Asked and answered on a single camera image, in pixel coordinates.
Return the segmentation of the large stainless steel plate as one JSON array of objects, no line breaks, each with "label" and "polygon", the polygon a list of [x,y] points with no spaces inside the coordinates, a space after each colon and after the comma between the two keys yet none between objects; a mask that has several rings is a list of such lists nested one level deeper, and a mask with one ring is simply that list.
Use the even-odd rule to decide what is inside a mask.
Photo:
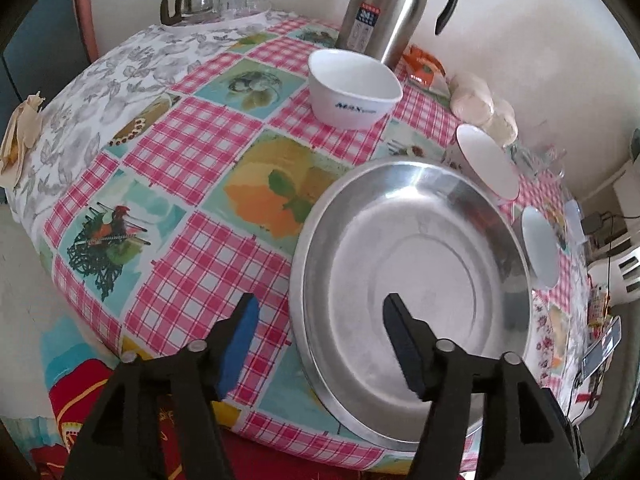
[{"label": "large stainless steel plate", "polygon": [[381,448],[412,452],[428,405],[383,325],[394,292],[436,336],[474,356],[535,361],[532,294],[511,221],[449,168],[389,157],[350,170],[311,209],[288,306],[305,375],[324,407]]}]

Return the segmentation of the small white bowl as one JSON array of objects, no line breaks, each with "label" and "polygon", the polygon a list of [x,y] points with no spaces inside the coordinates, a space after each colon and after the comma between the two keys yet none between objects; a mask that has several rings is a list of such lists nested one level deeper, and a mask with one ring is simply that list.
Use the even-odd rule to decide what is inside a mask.
[{"label": "small white bowl", "polygon": [[559,248],[552,226],[542,212],[533,206],[523,209],[516,225],[533,286],[536,289],[552,289],[560,277]]}]

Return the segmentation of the white bowl red rim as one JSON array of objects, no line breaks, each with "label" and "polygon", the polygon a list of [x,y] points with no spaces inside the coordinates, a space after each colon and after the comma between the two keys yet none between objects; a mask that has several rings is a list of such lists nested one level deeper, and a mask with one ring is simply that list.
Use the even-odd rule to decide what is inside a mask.
[{"label": "white bowl red rim", "polygon": [[483,130],[469,124],[457,126],[445,164],[479,185],[495,202],[518,198],[518,174],[508,156]]}]

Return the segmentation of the white bowl blue lettering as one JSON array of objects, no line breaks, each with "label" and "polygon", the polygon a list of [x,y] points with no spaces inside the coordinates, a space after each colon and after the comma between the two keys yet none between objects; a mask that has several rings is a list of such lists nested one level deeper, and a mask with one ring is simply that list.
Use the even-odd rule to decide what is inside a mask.
[{"label": "white bowl blue lettering", "polygon": [[314,116],[340,130],[369,130],[404,94],[386,65],[361,53],[315,50],[308,56],[308,70]]}]

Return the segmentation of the pink checkered picture tablecloth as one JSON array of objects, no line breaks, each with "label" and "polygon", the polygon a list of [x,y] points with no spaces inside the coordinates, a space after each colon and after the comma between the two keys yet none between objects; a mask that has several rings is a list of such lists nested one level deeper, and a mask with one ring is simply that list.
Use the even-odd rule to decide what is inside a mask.
[{"label": "pink checkered picture tablecloth", "polygon": [[149,358],[205,335],[242,292],[260,302],[240,383],[215,408],[282,460],[400,474],[406,456],[364,443],[300,368],[288,276],[311,206],[371,158],[440,159],[458,121],[413,84],[364,131],[312,114],[308,56],[322,22],[271,13],[120,128],[38,226],[54,284],[108,348]]}]

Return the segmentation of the clear glass mug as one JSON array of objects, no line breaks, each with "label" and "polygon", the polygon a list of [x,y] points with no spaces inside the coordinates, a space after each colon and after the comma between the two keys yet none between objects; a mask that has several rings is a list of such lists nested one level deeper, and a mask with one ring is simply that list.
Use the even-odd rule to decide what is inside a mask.
[{"label": "clear glass mug", "polygon": [[538,180],[546,174],[559,181],[565,176],[564,157],[567,151],[553,143],[527,146],[516,141],[510,146],[509,153],[518,171],[529,180]]}]

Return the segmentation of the bag of white buns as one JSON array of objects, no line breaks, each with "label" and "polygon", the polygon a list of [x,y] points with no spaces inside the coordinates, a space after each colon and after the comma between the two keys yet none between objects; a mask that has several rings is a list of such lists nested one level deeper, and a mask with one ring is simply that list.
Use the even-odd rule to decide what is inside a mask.
[{"label": "bag of white buns", "polygon": [[459,120],[482,129],[502,148],[518,138],[514,108],[496,96],[483,78],[472,73],[457,73],[448,87],[450,110]]}]

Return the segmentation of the crumpled beige paper napkin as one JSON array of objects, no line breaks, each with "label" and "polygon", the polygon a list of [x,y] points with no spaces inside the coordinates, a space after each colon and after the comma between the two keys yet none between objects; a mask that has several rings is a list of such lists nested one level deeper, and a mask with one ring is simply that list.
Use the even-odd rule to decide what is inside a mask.
[{"label": "crumpled beige paper napkin", "polygon": [[1,186],[13,190],[21,179],[27,153],[40,137],[40,108],[46,99],[31,94],[11,114],[1,144]]}]

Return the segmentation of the grey floral white cloth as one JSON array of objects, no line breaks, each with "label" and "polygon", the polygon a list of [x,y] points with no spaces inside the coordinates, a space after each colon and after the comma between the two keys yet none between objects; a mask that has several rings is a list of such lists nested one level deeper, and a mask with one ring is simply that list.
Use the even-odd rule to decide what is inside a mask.
[{"label": "grey floral white cloth", "polygon": [[32,231],[120,128],[240,38],[229,26],[179,32],[152,25],[92,63],[43,109],[40,136],[6,193],[13,219]]}]

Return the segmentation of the orange snack packet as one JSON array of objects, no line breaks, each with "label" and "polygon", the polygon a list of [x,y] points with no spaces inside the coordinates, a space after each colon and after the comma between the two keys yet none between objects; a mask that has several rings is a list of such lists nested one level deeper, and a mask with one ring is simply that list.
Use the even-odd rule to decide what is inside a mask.
[{"label": "orange snack packet", "polygon": [[434,96],[450,97],[446,70],[438,58],[414,44],[405,50],[402,58],[413,84]]}]

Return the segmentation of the stainless steel thermos jug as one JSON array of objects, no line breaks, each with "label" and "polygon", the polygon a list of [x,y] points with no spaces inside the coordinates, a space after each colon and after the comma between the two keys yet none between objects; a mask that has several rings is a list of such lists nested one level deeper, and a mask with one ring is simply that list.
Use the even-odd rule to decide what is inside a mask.
[{"label": "stainless steel thermos jug", "polygon": [[[440,34],[459,0],[447,0],[436,23]],[[392,70],[408,47],[427,0],[350,0],[335,47],[375,58]]]}]

